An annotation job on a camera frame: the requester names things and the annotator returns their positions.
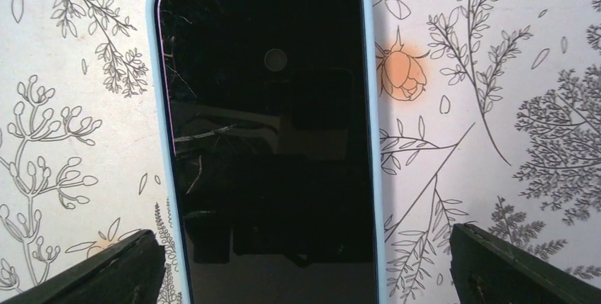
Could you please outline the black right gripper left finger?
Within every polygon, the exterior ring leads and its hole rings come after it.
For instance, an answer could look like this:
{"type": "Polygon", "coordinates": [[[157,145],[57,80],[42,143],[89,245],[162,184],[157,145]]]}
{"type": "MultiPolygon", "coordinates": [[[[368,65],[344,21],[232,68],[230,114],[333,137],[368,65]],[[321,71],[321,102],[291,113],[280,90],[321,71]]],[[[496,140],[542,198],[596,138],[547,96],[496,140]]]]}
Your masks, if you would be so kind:
{"type": "Polygon", "coordinates": [[[164,274],[164,247],[153,231],[140,230],[5,302],[156,303],[164,274]]]}

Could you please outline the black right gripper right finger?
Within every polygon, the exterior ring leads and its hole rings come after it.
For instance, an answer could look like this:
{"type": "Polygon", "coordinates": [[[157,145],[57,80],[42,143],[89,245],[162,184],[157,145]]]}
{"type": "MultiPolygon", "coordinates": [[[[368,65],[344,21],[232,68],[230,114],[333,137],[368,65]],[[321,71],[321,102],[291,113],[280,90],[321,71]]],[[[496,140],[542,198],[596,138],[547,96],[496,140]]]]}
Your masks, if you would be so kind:
{"type": "Polygon", "coordinates": [[[455,224],[449,243],[462,304],[600,302],[599,288],[473,224],[455,224]]]}

